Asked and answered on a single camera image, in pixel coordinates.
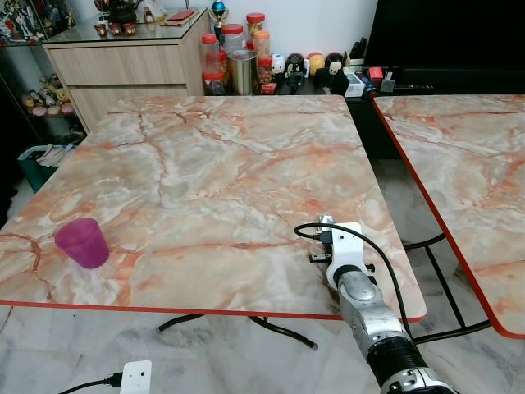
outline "marble floor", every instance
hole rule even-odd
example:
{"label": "marble floor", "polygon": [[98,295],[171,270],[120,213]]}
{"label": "marble floor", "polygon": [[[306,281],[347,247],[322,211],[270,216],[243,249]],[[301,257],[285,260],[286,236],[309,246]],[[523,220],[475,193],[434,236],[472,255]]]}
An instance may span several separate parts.
{"label": "marble floor", "polygon": [[[420,241],[438,234],[403,163],[380,161],[373,167],[400,236]],[[485,319],[446,241],[432,249],[467,323]],[[411,251],[409,259],[428,308],[427,317],[413,324],[413,334],[456,328],[426,255]],[[319,349],[312,351],[242,317],[207,316],[157,334],[155,327],[172,317],[0,307],[0,393],[58,393],[144,359],[153,362],[152,394],[379,392],[342,322],[270,319],[316,341]],[[525,394],[525,341],[505,339],[489,328],[419,348],[426,362],[462,394]],[[112,392],[118,389],[81,391]]]}

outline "white power outlet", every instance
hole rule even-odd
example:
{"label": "white power outlet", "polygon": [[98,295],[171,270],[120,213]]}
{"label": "white power outlet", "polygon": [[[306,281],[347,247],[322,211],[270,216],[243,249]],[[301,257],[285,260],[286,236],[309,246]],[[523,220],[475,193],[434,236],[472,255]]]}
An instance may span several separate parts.
{"label": "white power outlet", "polygon": [[133,361],[122,370],[121,394],[149,394],[151,361]]}

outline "white wall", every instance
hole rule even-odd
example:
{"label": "white wall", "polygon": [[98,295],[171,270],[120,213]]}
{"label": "white wall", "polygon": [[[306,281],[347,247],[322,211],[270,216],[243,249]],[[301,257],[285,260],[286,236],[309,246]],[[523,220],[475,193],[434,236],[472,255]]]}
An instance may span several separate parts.
{"label": "white wall", "polygon": [[[98,13],[89,0],[71,0],[81,20]],[[168,8],[185,7],[184,0],[162,0]],[[213,0],[189,0],[191,7],[210,7]],[[224,0],[230,8],[226,23],[246,25],[246,14],[264,12],[272,52],[327,55],[349,51],[355,41],[370,36],[377,0]]]}

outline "pink plastic cup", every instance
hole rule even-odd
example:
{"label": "pink plastic cup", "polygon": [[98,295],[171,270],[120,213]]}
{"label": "pink plastic cup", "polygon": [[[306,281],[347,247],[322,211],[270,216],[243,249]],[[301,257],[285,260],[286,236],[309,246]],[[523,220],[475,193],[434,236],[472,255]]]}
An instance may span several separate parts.
{"label": "pink plastic cup", "polygon": [[55,244],[84,268],[96,268],[109,256],[106,240],[96,220],[76,219],[55,234]]}

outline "tabletop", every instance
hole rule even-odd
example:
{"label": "tabletop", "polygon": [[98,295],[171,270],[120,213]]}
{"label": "tabletop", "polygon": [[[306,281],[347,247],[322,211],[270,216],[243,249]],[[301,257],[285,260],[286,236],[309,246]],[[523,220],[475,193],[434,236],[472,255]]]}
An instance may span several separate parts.
{"label": "tabletop", "polygon": [[[338,319],[294,227],[360,222],[392,262],[408,317],[426,307],[345,101],[336,96],[121,102],[0,233],[0,304]],[[88,270],[53,233],[101,224]],[[386,302],[398,310],[381,258]]]}
{"label": "tabletop", "polygon": [[525,95],[374,103],[493,326],[525,338]]}
{"label": "tabletop", "polygon": [[[206,12],[207,8],[191,8],[195,11],[191,19],[182,26],[161,26],[161,22],[156,23],[135,23],[135,34],[128,36],[127,34],[113,35],[107,32],[107,37],[101,39],[94,29],[94,25],[98,23],[99,16],[93,16],[86,21],[79,22],[71,29],[62,31],[60,34],[53,36],[46,40],[45,44],[66,44],[66,43],[111,43],[114,41],[136,41],[141,39],[182,39],[188,32],[189,28],[199,20],[199,18]],[[169,9],[167,18],[171,17],[178,11],[186,11],[179,9]]]}

